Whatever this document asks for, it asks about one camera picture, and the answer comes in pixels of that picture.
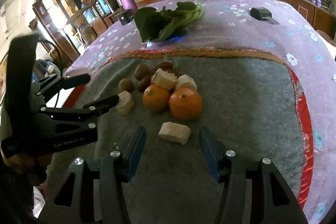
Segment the dark red date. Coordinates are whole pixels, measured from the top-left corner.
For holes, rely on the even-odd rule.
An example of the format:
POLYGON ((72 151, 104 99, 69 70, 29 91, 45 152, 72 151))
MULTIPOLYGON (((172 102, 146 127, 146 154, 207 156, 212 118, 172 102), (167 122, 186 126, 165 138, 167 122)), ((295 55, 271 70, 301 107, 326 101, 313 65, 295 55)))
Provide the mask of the dark red date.
POLYGON ((167 69, 172 69, 173 68, 173 64, 169 63, 169 62, 162 62, 159 63, 158 65, 156 65, 154 67, 154 70, 156 71, 157 69, 162 69, 162 70, 167 70, 167 69))

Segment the brown kiwi fruit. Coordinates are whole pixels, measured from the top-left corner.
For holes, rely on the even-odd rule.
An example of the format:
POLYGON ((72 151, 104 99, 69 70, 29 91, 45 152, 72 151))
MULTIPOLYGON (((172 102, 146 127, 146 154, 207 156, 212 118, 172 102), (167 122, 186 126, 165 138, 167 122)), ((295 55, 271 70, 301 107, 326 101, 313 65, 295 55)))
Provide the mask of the brown kiwi fruit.
POLYGON ((150 69, 146 64, 139 64, 134 72, 134 77, 137 80, 142 80, 146 75, 150 73, 150 69))
POLYGON ((131 79, 122 79, 118 83, 118 89, 120 92, 126 91, 131 93, 132 91, 134 91, 134 83, 131 79))

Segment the grey felt mat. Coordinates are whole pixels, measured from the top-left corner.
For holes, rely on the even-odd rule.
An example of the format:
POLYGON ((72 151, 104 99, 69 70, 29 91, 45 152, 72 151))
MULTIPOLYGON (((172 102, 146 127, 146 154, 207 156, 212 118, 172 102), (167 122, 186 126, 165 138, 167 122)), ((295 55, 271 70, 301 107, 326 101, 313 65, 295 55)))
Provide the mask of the grey felt mat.
POLYGON ((162 139, 171 112, 152 113, 142 93, 131 94, 135 107, 127 115, 115 109, 98 119, 98 141, 57 153, 48 168, 47 192, 53 192, 77 157, 100 159, 123 149, 138 126, 147 139, 135 177, 123 185, 132 223, 213 223, 223 187, 210 175, 199 144, 206 126, 213 137, 245 159, 270 158, 294 194, 303 168, 303 137, 295 110, 294 87, 286 66, 257 58, 168 58, 192 77, 202 97, 201 115, 186 122, 191 135, 185 145, 162 139))

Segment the small orange mandarin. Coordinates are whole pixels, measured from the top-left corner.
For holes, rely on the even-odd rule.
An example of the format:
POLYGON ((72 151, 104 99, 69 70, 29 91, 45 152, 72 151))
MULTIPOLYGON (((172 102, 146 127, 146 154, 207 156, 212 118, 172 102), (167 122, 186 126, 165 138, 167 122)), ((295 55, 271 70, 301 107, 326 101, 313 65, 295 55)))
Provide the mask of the small orange mandarin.
POLYGON ((150 85, 143 93, 142 103, 151 112, 158 113, 169 106, 170 92, 156 84, 150 85))

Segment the orange mandarin middle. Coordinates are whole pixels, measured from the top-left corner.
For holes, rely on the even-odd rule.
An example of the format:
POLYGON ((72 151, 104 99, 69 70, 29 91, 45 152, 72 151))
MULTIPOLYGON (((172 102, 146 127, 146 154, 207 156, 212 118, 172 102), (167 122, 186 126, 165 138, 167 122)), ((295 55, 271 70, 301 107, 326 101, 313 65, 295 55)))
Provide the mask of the orange mandarin middle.
POLYGON ((192 88, 179 88, 171 95, 169 107, 175 118, 189 121, 200 116, 203 100, 200 94, 192 88))

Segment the black mug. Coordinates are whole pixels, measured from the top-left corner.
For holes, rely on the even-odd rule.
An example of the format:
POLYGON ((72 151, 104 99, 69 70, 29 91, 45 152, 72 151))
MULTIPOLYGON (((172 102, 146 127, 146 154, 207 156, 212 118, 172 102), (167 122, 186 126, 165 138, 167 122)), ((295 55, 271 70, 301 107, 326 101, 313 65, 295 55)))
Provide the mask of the black mug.
POLYGON ((122 26, 129 24, 133 21, 133 14, 130 10, 122 10, 117 14, 118 20, 122 26))

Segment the green leafy vegetable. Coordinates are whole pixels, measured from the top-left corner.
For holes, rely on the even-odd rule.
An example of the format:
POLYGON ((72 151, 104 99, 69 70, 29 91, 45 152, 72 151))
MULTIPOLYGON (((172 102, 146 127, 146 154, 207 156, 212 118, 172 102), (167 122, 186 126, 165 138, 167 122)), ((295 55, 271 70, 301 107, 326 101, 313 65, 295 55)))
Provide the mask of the green leafy vegetable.
POLYGON ((175 10, 165 6, 158 11, 153 7, 139 9, 134 21, 142 42, 164 42, 186 34, 186 27, 204 14, 201 4, 178 2, 175 10))

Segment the purple floral tablecloth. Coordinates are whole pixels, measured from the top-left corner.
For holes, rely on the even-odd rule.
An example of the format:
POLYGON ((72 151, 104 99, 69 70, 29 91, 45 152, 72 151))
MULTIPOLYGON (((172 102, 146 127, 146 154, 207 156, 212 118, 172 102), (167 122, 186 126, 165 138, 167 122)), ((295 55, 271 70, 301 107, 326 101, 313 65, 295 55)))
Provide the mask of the purple floral tablecloth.
POLYGON ((115 23, 66 70, 66 75, 93 74, 121 54, 134 51, 221 48, 277 57, 294 71, 306 98, 310 114, 310 128, 304 136, 307 173, 299 201, 308 221, 319 223, 335 202, 335 60, 327 43, 288 1, 153 0, 149 6, 175 9, 184 1, 199 3, 205 11, 184 38, 145 44, 134 23, 115 23), (252 7, 265 7, 279 24, 252 18, 252 7))

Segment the small black device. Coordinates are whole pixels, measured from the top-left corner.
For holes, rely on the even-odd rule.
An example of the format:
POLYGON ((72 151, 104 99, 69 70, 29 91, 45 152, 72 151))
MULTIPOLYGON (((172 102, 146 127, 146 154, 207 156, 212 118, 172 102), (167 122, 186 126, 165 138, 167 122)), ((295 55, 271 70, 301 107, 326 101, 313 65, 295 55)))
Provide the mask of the small black device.
POLYGON ((252 7, 249 14, 252 16, 252 18, 255 18, 259 21, 265 21, 275 25, 279 24, 278 21, 272 18, 272 13, 265 7, 252 7))

